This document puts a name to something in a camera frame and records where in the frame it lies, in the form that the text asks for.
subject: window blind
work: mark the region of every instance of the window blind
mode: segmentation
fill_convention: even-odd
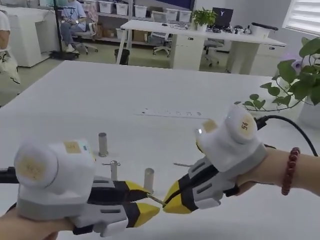
[[[320,36],[320,0],[291,0],[283,28]]]

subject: sleeve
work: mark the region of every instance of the sleeve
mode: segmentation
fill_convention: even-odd
[[[0,31],[10,31],[9,18],[4,13],[0,13]]]
[[[87,15],[85,13],[84,8],[82,7],[81,3],[79,2],[79,4],[77,5],[78,8],[78,13],[79,13],[79,18],[86,18]]]

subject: hand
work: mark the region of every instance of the hand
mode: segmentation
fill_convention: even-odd
[[[286,171],[288,153],[273,148],[267,148],[268,155],[257,167],[240,175],[237,185],[241,195],[255,186],[257,183],[282,185],[282,178]]]
[[[73,224],[67,219],[33,221],[23,218],[13,209],[0,217],[0,234],[11,240],[56,240],[58,232],[72,231]]]

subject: person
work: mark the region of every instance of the person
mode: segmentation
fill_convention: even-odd
[[[3,11],[0,11],[0,49],[6,49],[8,47],[9,36],[9,18]]]
[[[66,52],[75,52],[76,46],[72,35],[86,31],[87,15],[81,3],[77,0],[68,0],[68,7],[62,11],[63,21],[60,26],[62,40],[66,45]]]
[[[257,183],[282,185],[289,152],[267,148],[268,155],[257,167],[240,175],[236,182],[242,195]],[[296,162],[292,188],[308,190],[320,196],[320,158],[300,154]],[[32,221],[18,216],[12,209],[0,217],[0,240],[55,240],[60,231],[72,231],[67,219]]]

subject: electrical outlet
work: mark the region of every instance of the electrical outlet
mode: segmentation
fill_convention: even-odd
[[[152,110],[148,108],[138,111],[135,115],[183,119],[210,119],[200,111]]]

